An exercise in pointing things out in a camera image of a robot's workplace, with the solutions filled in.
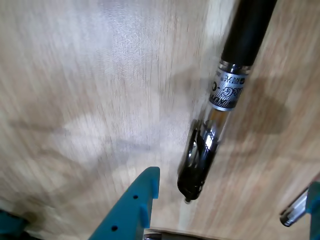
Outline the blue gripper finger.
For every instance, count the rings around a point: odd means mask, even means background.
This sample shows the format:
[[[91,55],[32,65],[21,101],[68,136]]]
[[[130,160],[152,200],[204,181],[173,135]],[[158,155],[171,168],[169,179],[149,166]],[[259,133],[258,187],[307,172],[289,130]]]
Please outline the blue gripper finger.
[[[314,181],[308,188],[306,212],[310,214],[310,240],[320,240],[320,183]]]
[[[159,197],[160,168],[146,168],[112,207],[90,240],[142,240]]]

